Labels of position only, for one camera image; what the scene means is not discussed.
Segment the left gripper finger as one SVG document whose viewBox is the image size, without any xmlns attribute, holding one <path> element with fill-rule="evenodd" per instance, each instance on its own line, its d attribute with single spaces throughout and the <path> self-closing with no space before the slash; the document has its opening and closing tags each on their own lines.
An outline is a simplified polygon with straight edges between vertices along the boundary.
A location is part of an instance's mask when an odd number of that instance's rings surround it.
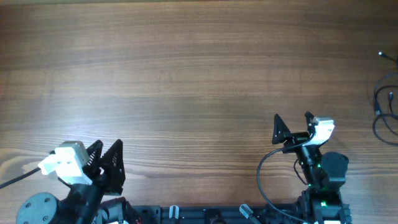
<svg viewBox="0 0 398 224">
<path fill-rule="evenodd" d="M 100 164 L 111 172 L 124 174 L 122 140 L 118 139 L 113 143 L 113 145 L 101 157 Z"/>
<path fill-rule="evenodd" d="M 83 166 L 85 174 L 99 174 L 100 173 L 100 158 L 103 148 L 103 143 L 100 140 L 95 141 L 90 147 L 86 149 L 89 160 Z"/>
</svg>

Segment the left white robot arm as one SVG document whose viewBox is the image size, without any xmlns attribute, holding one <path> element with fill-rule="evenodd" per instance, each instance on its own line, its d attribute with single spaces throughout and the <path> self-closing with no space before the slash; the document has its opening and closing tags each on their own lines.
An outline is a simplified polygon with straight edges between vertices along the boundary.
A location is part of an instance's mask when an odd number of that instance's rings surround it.
<svg viewBox="0 0 398 224">
<path fill-rule="evenodd" d="M 141 223 L 142 219 L 122 197 L 126 180 L 123 142 L 106 151 L 95 141 L 65 141 L 38 164 L 43 175 L 55 172 L 70 190 L 64 199 L 42 192 L 20 207 L 16 222 L 34 223 Z"/>
</svg>

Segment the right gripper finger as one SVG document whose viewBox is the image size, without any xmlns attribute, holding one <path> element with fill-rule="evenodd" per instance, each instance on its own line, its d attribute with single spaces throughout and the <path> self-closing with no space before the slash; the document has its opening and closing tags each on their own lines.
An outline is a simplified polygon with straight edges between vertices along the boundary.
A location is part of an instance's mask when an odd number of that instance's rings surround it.
<svg viewBox="0 0 398 224">
<path fill-rule="evenodd" d="M 311 112 L 307 111 L 305 113 L 305 119 L 306 119 L 306 122 L 307 122 L 307 132 L 309 134 L 314 134 L 315 133 L 315 126 L 317 125 L 317 121 L 316 121 L 315 116 Z"/>
<path fill-rule="evenodd" d="M 289 138 L 291 138 L 290 129 L 286 126 L 282 118 L 278 114 L 275 114 L 272 144 L 280 144 L 286 142 Z"/>
</svg>

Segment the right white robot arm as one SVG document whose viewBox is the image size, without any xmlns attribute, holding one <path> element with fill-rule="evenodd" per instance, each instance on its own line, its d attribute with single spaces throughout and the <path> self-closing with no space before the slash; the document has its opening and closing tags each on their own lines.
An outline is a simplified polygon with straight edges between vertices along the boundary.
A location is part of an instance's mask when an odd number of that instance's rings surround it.
<svg viewBox="0 0 398 224">
<path fill-rule="evenodd" d="M 294 153 L 307 189 L 293 205 L 275 205 L 284 219 L 295 223 L 350 223 L 349 206 L 342 202 L 340 188 L 346 182 L 349 159 L 338 152 L 321 153 L 335 128 L 327 117 L 305 113 L 307 130 L 293 133 L 282 118 L 274 116 L 273 144 L 283 144 L 282 153 Z"/>
</svg>

